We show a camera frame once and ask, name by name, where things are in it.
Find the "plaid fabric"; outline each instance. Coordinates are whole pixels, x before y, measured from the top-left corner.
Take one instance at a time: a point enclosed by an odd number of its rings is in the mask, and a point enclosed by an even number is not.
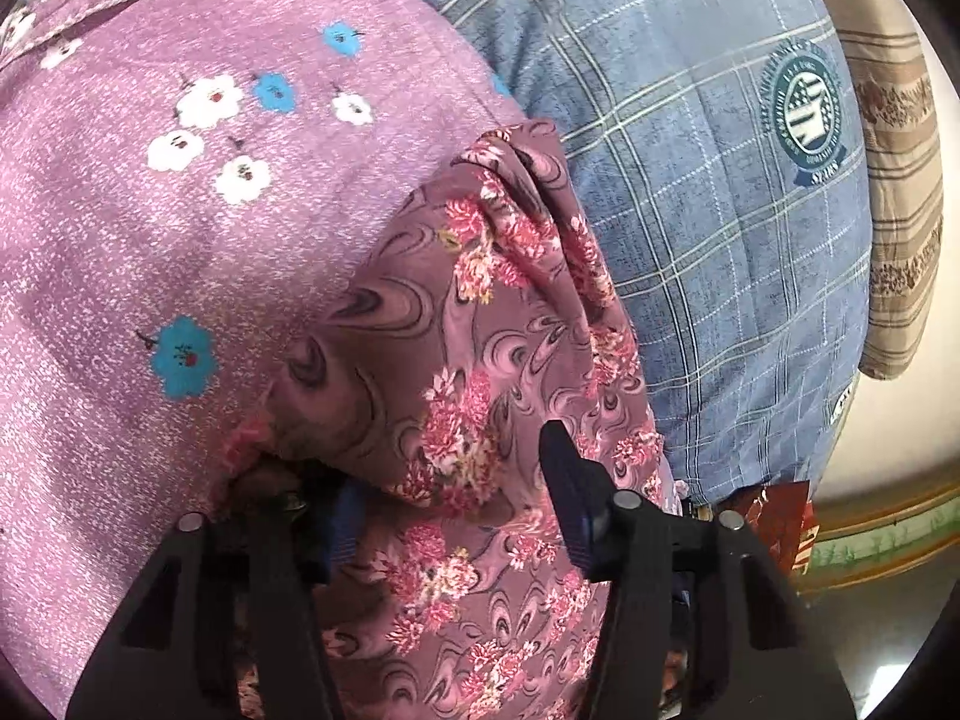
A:
[[[933,300],[944,227],[944,172],[930,76],[903,0],[824,0],[859,100],[874,245],[870,324],[860,370],[899,376]]]
[[[696,502],[819,480],[863,347],[871,224],[856,98],[821,0],[426,0],[565,135],[641,342],[656,423]],[[827,182],[763,126],[787,40],[835,68]]]

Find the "red flower print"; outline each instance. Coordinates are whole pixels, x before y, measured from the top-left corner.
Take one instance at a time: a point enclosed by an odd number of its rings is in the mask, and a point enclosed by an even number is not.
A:
[[[583,577],[576,571],[568,571],[563,575],[563,588],[567,590],[579,590],[583,583]]]
[[[462,415],[456,404],[446,400],[434,400],[430,404],[426,424],[421,431],[424,455],[435,468],[448,473],[463,451],[464,437],[460,427]]]
[[[500,699],[499,691],[485,686],[483,694],[470,705],[467,718],[477,720],[491,712],[500,712],[502,707],[503,701]]]
[[[546,640],[550,644],[556,644],[563,638],[563,634],[566,633],[566,618],[555,619],[550,624],[550,632],[547,634]]]
[[[457,518],[480,507],[480,500],[472,488],[459,482],[451,482],[440,488],[440,502],[445,517]]]
[[[493,671],[496,672],[496,677],[501,680],[501,682],[507,682],[512,680],[517,671],[520,671],[520,664],[526,659],[534,654],[536,645],[533,642],[528,641],[523,645],[520,650],[511,650],[510,652],[505,653],[501,656],[500,660],[497,662],[496,666],[493,666]]]
[[[497,230],[496,240],[521,261],[536,261],[544,256],[541,234],[526,214],[512,214],[509,222]]]
[[[426,630],[437,632],[448,622],[457,619],[457,616],[457,608],[453,604],[447,601],[435,601],[424,610],[421,619],[424,620]]]
[[[407,474],[390,492],[414,506],[429,506],[433,498],[434,470],[429,463],[412,461],[407,464]]]
[[[659,471],[654,471],[650,478],[643,483],[640,488],[643,497],[659,507],[664,505],[664,480],[661,479]]]
[[[573,442],[580,457],[585,460],[596,460],[600,456],[600,440],[597,437],[590,439],[586,433],[578,433]]]
[[[577,293],[601,308],[613,305],[616,301],[613,279],[587,220],[582,215],[572,218],[568,228],[560,232],[560,241]]]
[[[473,197],[446,201],[446,217],[448,230],[462,246],[483,235],[487,229],[487,220]]]
[[[496,258],[496,280],[504,287],[522,290],[524,287],[530,286],[530,279],[517,264],[503,255],[494,255],[494,258]]]
[[[560,696],[550,705],[550,709],[546,710],[544,720],[569,720],[568,714],[569,709],[566,705],[566,699]]]
[[[557,560],[557,546],[541,541],[538,554],[539,558],[544,562],[552,563],[554,560]]]
[[[501,200],[507,196],[507,189],[503,186],[500,177],[489,170],[483,171],[483,184],[480,186],[480,197],[490,202],[491,200]]]
[[[419,647],[421,636],[424,635],[424,624],[403,614],[394,618],[394,627],[387,633],[387,641],[397,645],[397,654],[409,655]]]
[[[502,652],[503,647],[493,640],[483,643],[477,642],[467,651],[467,658],[473,664],[473,670],[480,671],[484,666],[499,659]]]
[[[483,689],[487,685],[487,678],[475,671],[467,674],[460,683],[460,697],[464,702],[471,704],[483,694]]]
[[[414,525],[403,534],[402,539],[411,560],[432,563],[446,554],[446,539],[436,523]]]
[[[475,141],[470,146],[464,149],[461,153],[460,158],[464,162],[473,162],[474,165],[479,165],[481,167],[489,167],[496,165],[496,161],[503,156],[503,151],[497,146],[481,138],[478,141]]]
[[[507,680],[506,685],[503,686],[503,697],[510,698],[517,690],[520,690],[523,683],[526,682],[527,673],[521,668],[517,669],[514,672],[514,675]]]
[[[640,370],[640,357],[634,334],[611,328],[590,329],[590,351],[593,355],[593,379],[598,384],[613,384],[621,376],[635,376]]]
[[[493,274],[496,262],[489,242],[463,252],[457,257],[453,274],[457,279],[457,295],[460,300],[477,300],[487,304],[493,297]]]
[[[664,437],[656,431],[637,429],[625,439],[618,440],[613,450],[613,461],[624,466],[658,463],[664,454]]]
[[[475,367],[467,379],[462,400],[464,419],[475,429],[487,426],[490,410],[490,375],[483,368]]]
[[[552,218],[542,218],[536,223],[536,234],[544,247],[550,251],[560,248],[560,231],[553,223]]]
[[[540,545],[541,541],[534,536],[516,536],[510,549],[510,566],[517,571],[522,571],[527,560],[539,551]]]
[[[580,679],[587,678],[587,674],[590,673],[590,666],[593,664],[594,656],[597,653],[597,637],[593,637],[584,645],[583,656],[580,659],[580,663],[577,665],[577,677]]]
[[[387,585],[401,603],[414,603],[421,594],[421,570],[414,563],[400,562],[387,572]]]
[[[568,617],[573,611],[573,598],[566,592],[552,590],[546,597],[547,608],[558,617]]]

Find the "pink cloth with white flowers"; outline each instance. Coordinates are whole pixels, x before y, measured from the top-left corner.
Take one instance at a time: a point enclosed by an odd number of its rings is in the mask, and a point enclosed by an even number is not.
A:
[[[411,189],[521,113],[420,0],[40,0],[16,24],[0,651],[61,717],[291,338]]]

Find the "folded cloth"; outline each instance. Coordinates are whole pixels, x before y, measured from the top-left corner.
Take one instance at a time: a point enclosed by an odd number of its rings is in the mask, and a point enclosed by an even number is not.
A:
[[[917,353],[940,261],[944,171],[930,76],[903,0],[824,0],[850,65],[870,173],[870,324],[860,370],[894,379]]]
[[[39,0],[8,37],[0,651],[62,716],[291,339],[522,117],[420,0]]]
[[[549,419],[680,512],[630,320],[539,121],[411,194],[230,447],[234,472],[268,452],[390,493],[317,598],[347,717],[575,715],[607,588],[563,550]]]

